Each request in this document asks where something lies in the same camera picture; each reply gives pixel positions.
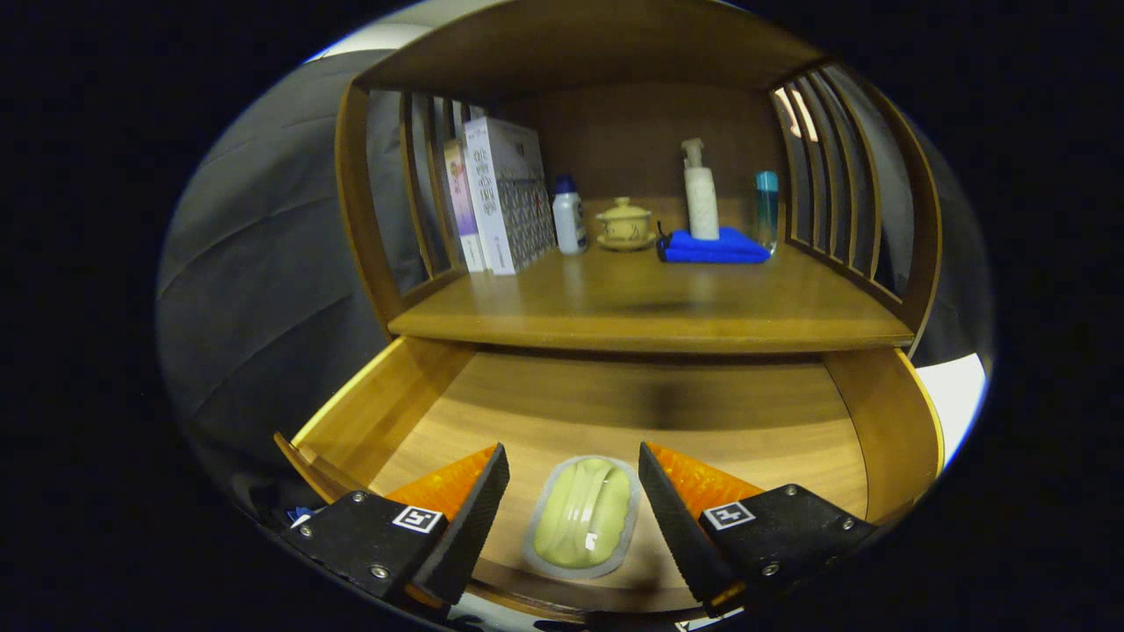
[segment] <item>blue bottle cap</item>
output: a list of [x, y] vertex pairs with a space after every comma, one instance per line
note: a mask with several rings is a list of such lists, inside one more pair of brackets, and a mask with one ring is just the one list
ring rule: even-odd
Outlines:
[[770, 191], [776, 193], [780, 190], [777, 184], [777, 174], [772, 171], [759, 171], [758, 172], [758, 190], [759, 191]]
[[563, 173], [554, 179], [554, 195], [577, 193], [578, 186], [573, 183], [573, 178], [569, 173]]

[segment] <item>wooden shelf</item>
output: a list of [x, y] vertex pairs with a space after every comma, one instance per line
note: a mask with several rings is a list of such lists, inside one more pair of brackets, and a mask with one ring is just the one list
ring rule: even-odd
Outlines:
[[874, 298], [783, 244], [756, 265], [662, 263], [651, 249], [554, 251], [514, 277], [457, 279], [389, 326], [400, 335], [605, 351], [804, 353], [913, 341]]
[[796, 482], [859, 516], [867, 469], [855, 427], [818, 359], [593, 360], [478, 352], [374, 476], [387, 494], [495, 442], [511, 479], [471, 587], [582, 610], [694, 608], [647, 497], [624, 565], [591, 580], [536, 575], [523, 538], [551, 470], [580, 454], [635, 463], [655, 441], [772, 489]]
[[824, 58], [785, 29], [722, 2], [536, 0], [466, 15], [360, 79], [372, 88], [490, 103], [636, 81], [764, 91]]

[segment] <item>blue towel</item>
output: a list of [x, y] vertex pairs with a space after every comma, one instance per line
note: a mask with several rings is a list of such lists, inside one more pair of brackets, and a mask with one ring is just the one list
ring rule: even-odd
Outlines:
[[676, 231], [660, 240], [658, 252], [669, 263], [761, 263], [769, 251], [734, 228], [718, 228], [717, 240], [696, 240]]

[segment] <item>white pump bottle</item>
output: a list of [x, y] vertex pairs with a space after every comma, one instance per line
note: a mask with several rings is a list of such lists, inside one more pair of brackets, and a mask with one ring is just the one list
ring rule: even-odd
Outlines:
[[703, 166], [703, 139], [689, 138], [681, 146], [687, 152], [683, 179], [687, 181], [687, 213], [691, 236], [696, 240], [717, 240], [718, 197], [714, 189], [714, 175], [708, 168]]

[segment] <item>open drawer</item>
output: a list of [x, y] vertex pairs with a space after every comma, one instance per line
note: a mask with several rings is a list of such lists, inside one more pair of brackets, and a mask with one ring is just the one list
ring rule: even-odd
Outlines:
[[536, 614], [698, 606], [647, 499], [625, 562], [591, 580], [536, 575], [520, 542], [552, 468], [635, 466], [654, 441], [759, 487], [799, 484], [874, 524], [935, 480], [942, 433], [897, 349], [798, 356], [592, 354], [402, 336], [278, 444], [328, 502], [389, 494], [497, 441], [510, 482], [469, 592]]

